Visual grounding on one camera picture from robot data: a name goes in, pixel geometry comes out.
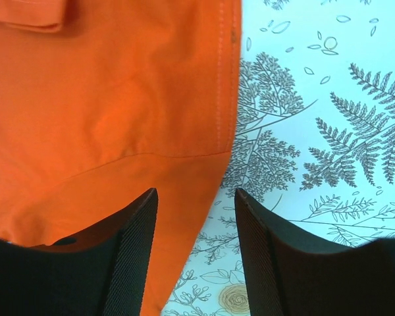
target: plant illustration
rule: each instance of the plant illustration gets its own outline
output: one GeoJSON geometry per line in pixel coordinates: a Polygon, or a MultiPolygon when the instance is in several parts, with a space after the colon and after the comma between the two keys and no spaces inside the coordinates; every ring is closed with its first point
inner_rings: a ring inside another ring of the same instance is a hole
{"type": "MultiPolygon", "coordinates": [[[[236,226],[233,218],[231,218],[230,221],[232,223],[231,226],[236,226]]],[[[205,263],[211,265],[214,261],[225,256],[224,253],[221,253],[221,250],[225,249],[230,249],[235,254],[240,253],[237,233],[208,236],[205,232],[200,232],[191,255],[197,256],[201,253],[206,253],[205,258],[207,260],[205,263]],[[203,249],[200,246],[201,243],[205,244],[203,249]]]]}
{"type": "Polygon", "coordinates": [[[395,238],[395,201],[377,209],[377,201],[362,197],[345,201],[340,196],[321,196],[309,205],[310,216],[293,223],[326,225],[333,242],[358,247],[377,238],[395,238]]]}
{"type": "Polygon", "coordinates": [[[218,269],[217,271],[205,273],[200,277],[212,284],[245,284],[243,263],[240,260],[236,262],[235,268],[229,272],[224,269],[218,269]]]}
{"type": "MultiPolygon", "coordinates": [[[[325,3],[331,3],[333,0],[323,0],[323,2],[321,3],[322,5],[324,5],[325,3]]],[[[370,5],[371,4],[371,0],[359,0],[360,3],[364,3],[365,5],[370,5]]]]}
{"type": "Polygon", "coordinates": [[[271,7],[274,10],[282,10],[286,3],[289,3],[290,0],[263,0],[264,4],[268,7],[271,7]]]}
{"type": "Polygon", "coordinates": [[[186,283],[197,280],[198,278],[194,276],[194,270],[183,271],[178,279],[176,286],[174,287],[169,302],[177,303],[182,308],[186,308],[187,311],[178,312],[177,310],[171,309],[169,311],[165,311],[165,316],[189,316],[189,312],[195,316],[220,316],[216,313],[204,313],[200,307],[196,306],[196,302],[206,302],[211,297],[211,294],[208,293],[209,287],[204,286],[200,288],[197,284],[192,286],[191,293],[182,291],[179,293],[180,289],[183,288],[186,283]]]}
{"type": "Polygon", "coordinates": [[[237,227],[236,219],[233,217],[230,217],[229,219],[226,219],[225,217],[221,216],[219,219],[220,222],[222,222],[225,225],[225,228],[228,227],[237,227]]]}
{"type": "Polygon", "coordinates": [[[241,187],[262,202],[268,191],[287,190],[295,181],[294,158],[300,151],[264,130],[316,102],[305,107],[294,87],[290,70],[272,56],[260,53],[254,62],[240,61],[236,138],[221,184],[229,197],[241,187]]]}
{"type": "Polygon", "coordinates": [[[269,21],[266,28],[260,28],[261,32],[268,32],[270,29],[273,34],[282,34],[290,27],[291,21],[283,21],[274,25],[274,20],[269,21]]]}
{"type": "Polygon", "coordinates": [[[356,64],[351,64],[350,74],[363,91],[373,96],[373,100],[384,107],[386,112],[378,112],[376,106],[368,107],[342,99],[330,94],[334,106],[352,126],[339,130],[327,124],[323,119],[316,118],[320,134],[329,144],[329,150],[314,147],[309,152],[316,163],[305,163],[308,171],[303,175],[300,190],[312,189],[326,182],[335,187],[340,180],[349,186],[357,187],[355,177],[356,161],[361,164],[367,181],[375,185],[375,167],[381,161],[382,172],[386,181],[394,183],[395,175],[395,79],[390,83],[392,73],[381,72],[372,75],[364,72],[356,64]]]}

